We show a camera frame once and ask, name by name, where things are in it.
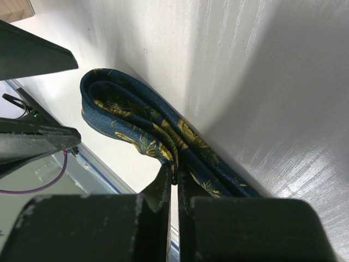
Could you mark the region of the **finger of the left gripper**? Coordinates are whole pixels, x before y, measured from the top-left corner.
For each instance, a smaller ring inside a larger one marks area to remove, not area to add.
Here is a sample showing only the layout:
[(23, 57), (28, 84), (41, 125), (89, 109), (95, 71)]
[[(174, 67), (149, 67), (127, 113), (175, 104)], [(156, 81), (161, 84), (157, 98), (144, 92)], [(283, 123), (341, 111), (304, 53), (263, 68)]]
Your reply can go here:
[(1, 177), (80, 142), (75, 128), (1, 118)]
[(72, 52), (1, 21), (1, 80), (77, 69)]

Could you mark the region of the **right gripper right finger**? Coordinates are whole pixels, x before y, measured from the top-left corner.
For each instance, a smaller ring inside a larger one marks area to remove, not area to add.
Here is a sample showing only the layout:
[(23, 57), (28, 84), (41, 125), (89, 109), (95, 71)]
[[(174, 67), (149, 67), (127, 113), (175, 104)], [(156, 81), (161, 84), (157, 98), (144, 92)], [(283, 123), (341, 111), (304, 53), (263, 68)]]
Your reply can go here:
[(297, 199), (214, 198), (178, 178), (181, 261), (336, 261), (311, 206)]

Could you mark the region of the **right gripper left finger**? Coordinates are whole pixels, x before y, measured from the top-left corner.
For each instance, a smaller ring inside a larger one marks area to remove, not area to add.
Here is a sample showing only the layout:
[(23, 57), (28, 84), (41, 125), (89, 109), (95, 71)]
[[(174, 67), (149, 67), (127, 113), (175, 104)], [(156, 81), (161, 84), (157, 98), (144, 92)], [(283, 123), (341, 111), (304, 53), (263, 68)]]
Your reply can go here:
[(21, 210), (1, 261), (167, 261), (171, 170), (138, 194), (40, 195)]

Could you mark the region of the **blue yellow floral tie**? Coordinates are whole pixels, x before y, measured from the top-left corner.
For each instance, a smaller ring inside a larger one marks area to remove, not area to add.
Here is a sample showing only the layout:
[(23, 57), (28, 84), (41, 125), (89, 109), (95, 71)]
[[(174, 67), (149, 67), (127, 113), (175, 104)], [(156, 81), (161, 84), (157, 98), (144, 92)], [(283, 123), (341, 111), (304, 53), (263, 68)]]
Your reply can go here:
[(257, 197), (149, 87), (114, 69), (93, 69), (81, 79), (82, 118), (98, 133), (132, 144), (170, 171), (172, 184), (189, 176), (213, 197)]

